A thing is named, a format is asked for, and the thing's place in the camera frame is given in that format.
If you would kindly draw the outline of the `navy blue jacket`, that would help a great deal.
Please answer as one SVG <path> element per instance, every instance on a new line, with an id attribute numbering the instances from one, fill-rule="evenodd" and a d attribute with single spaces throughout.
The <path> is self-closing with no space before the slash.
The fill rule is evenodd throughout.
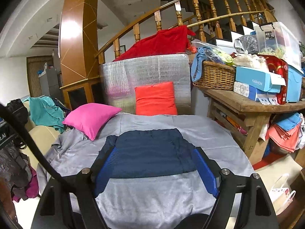
<path id="1" fill-rule="evenodd" d="M 111 178 L 147 178 L 195 171 L 192 160 L 195 146 L 183 138 L 178 129 L 127 131 L 107 136 L 91 169 L 97 174 L 101 161 L 115 148 L 118 162 Z"/>

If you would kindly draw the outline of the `grey bed sheet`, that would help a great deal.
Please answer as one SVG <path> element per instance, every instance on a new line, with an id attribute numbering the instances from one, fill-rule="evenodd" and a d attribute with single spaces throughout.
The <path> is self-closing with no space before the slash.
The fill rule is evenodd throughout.
<path id="1" fill-rule="evenodd" d="M 119 113 L 101 128 L 94 141 L 71 129 L 60 134 L 44 156 L 60 175 L 75 175 L 92 166 L 107 136 L 173 128 L 189 143 L 201 147 L 220 167 L 241 176 L 253 173 L 249 159 L 230 132 L 210 118 L 197 115 Z M 111 179 L 96 202 L 111 228 L 174 228 L 191 214 L 209 214 L 215 199 L 206 191 L 198 172 L 193 171 L 160 177 Z"/>

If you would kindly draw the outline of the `wooden table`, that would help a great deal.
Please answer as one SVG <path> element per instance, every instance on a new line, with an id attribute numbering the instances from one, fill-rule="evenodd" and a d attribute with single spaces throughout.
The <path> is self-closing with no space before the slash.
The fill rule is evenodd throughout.
<path id="1" fill-rule="evenodd" d="M 287 103 L 284 105 L 262 105 L 242 95 L 228 90 L 208 90 L 201 88 L 205 97 L 210 98 L 207 116 L 217 119 L 226 129 L 231 131 L 234 140 L 244 151 L 252 165 L 260 162 L 267 147 L 259 139 L 261 129 L 266 125 L 271 115 L 297 112 L 304 109 L 304 102 Z M 229 121 L 221 116 L 221 112 L 232 118 L 247 131 L 241 134 Z"/>

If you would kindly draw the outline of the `salmon folded cloth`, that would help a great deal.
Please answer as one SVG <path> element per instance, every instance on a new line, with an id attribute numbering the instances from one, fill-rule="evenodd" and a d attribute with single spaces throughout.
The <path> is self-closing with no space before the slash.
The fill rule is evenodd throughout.
<path id="1" fill-rule="evenodd" d="M 301 123 L 294 128 L 285 131 L 277 124 L 271 125 L 268 129 L 270 150 L 276 154 L 293 153 L 302 137 Z"/>

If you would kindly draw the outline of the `teal cloth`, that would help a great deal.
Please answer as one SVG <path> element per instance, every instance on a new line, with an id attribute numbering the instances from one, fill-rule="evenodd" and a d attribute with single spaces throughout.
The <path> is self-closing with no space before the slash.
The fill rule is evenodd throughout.
<path id="1" fill-rule="evenodd" d="M 23 103 L 28 103 L 30 120 L 36 126 L 52 127 L 59 133 L 65 131 L 63 124 L 65 112 L 55 104 L 51 97 L 27 97 Z"/>

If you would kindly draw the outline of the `blue white box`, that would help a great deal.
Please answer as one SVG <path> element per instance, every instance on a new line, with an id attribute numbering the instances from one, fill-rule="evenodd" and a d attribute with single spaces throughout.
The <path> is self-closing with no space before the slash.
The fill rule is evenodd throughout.
<path id="1" fill-rule="evenodd" d="M 233 91 L 262 105 L 279 105 L 276 93 L 264 92 L 245 83 L 235 81 Z"/>

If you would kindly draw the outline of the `brown wooden column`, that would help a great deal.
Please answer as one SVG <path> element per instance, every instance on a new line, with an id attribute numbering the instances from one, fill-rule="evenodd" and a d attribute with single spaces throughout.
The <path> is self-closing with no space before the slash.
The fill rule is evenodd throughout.
<path id="1" fill-rule="evenodd" d="M 94 102 L 100 82 L 97 34 L 98 0 L 64 0 L 59 30 L 60 67 L 65 105 Z"/>

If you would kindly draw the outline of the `orange red pillow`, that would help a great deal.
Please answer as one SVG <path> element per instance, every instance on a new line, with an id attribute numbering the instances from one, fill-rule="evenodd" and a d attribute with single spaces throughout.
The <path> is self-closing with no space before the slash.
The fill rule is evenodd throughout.
<path id="1" fill-rule="evenodd" d="M 134 88 L 136 115 L 177 115 L 173 82 L 143 85 Z"/>

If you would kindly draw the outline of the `wicker basket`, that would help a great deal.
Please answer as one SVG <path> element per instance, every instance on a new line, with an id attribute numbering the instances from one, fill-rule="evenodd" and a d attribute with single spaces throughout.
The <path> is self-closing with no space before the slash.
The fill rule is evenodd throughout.
<path id="1" fill-rule="evenodd" d="M 235 76 L 235 67 L 203 61 L 201 76 L 193 85 L 203 89 L 233 91 Z"/>

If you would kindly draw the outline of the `silver foil headboard panel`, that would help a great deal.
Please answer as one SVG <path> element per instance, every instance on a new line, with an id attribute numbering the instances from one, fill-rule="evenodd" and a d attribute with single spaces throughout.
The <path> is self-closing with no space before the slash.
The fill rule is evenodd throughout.
<path id="1" fill-rule="evenodd" d="M 179 115 L 192 113 L 189 57 L 168 54 L 131 58 L 102 64 L 100 67 L 104 99 L 123 112 L 136 113 L 138 86 L 173 82 Z"/>

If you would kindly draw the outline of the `light blue fashion box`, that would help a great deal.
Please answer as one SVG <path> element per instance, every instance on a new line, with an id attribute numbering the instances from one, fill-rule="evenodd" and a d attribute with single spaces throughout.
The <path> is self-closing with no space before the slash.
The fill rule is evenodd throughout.
<path id="1" fill-rule="evenodd" d="M 236 67 L 235 80 L 253 86 L 263 92 L 277 94 L 281 92 L 282 86 L 286 86 L 285 79 L 279 74 L 242 66 Z"/>

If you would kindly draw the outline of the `light blue cloth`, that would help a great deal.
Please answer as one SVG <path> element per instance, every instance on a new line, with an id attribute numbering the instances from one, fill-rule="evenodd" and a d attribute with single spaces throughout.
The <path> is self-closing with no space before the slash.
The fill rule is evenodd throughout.
<path id="1" fill-rule="evenodd" d="M 194 60 L 191 64 L 192 82 L 196 82 L 201 78 L 204 61 L 225 64 L 225 61 L 221 58 L 219 53 L 218 50 L 207 46 L 197 49 L 197 53 L 195 54 Z"/>

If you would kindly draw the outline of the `red velvet cloth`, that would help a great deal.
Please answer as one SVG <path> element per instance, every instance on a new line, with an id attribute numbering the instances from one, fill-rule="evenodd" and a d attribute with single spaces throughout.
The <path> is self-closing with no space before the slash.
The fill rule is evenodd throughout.
<path id="1" fill-rule="evenodd" d="M 135 43 L 124 54 L 114 61 L 127 60 L 131 58 L 184 53 L 191 46 L 188 36 L 196 36 L 196 33 L 187 28 L 186 25 L 172 29 L 160 30 L 155 35 L 146 37 Z"/>

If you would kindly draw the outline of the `clear plastic storage box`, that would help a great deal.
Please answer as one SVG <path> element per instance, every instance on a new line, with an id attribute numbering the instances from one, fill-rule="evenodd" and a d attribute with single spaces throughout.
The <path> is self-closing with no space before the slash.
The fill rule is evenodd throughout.
<path id="1" fill-rule="evenodd" d="M 274 55 L 303 74 L 299 41 L 282 22 L 270 22 L 254 27 L 258 52 Z"/>

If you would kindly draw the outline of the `wooden stair railing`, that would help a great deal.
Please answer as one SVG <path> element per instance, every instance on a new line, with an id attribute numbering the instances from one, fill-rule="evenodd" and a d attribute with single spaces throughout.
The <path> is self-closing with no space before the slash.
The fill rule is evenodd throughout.
<path id="1" fill-rule="evenodd" d="M 150 21 L 156 31 L 186 25 L 202 40 L 224 39 L 224 31 L 236 31 L 238 26 L 251 28 L 274 20 L 274 7 L 267 0 L 168 0 L 135 19 L 96 53 L 99 63 L 105 63 L 105 53 L 113 49 L 114 56 L 122 55 L 120 39 L 133 33 L 134 41 L 141 40 L 141 25 Z"/>

